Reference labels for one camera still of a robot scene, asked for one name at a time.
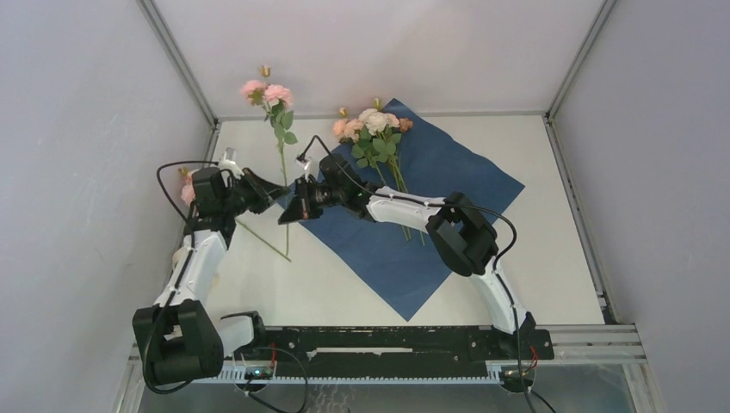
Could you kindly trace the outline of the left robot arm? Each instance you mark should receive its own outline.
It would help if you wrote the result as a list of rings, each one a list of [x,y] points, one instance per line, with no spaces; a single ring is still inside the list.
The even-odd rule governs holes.
[[[235,348],[205,309],[213,277],[230,248],[236,218],[264,213],[289,192],[232,164],[211,163],[193,173],[191,184],[194,198],[182,216],[182,258],[164,291],[132,321],[143,379],[160,395],[221,372]]]

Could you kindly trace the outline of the blue wrapping paper sheet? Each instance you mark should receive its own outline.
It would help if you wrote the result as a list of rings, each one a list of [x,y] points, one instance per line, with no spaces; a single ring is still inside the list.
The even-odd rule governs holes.
[[[498,330],[521,326],[529,313],[493,222],[523,185],[398,100],[334,133],[339,146],[296,179],[280,223],[303,224],[404,319],[459,274],[475,278]]]

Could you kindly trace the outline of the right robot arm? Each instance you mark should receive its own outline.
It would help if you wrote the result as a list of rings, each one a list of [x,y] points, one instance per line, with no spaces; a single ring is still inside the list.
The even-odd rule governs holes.
[[[319,167],[321,180],[309,174],[295,180],[294,197],[279,224],[318,219],[327,207],[343,207],[359,219],[424,232],[447,268],[475,280],[486,299],[492,327],[500,331],[501,353],[518,358],[530,349],[529,332],[536,322],[501,266],[506,252],[498,247],[498,234],[487,220],[491,211],[475,206],[460,192],[429,198],[366,182],[339,154],[324,157]]]

